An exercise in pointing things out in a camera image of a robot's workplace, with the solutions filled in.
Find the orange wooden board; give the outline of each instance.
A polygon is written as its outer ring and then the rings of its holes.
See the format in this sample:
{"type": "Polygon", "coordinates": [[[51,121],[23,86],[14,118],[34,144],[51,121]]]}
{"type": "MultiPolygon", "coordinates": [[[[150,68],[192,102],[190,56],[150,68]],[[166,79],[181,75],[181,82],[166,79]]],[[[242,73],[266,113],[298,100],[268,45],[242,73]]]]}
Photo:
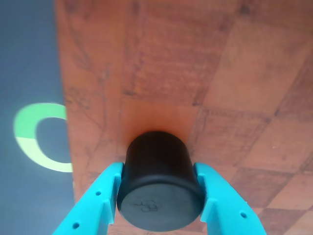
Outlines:
{"type": "MultiPolygon", "coordinates": [[[[56,0],[78,200],[151,130],[182,139],[269,235],[312,234],[310,0],[56,0]]],[[[109,233],[153,234],[119,213],[109,233]]],[[[167,235],[207,233],[197,219],[167,235]]]]}

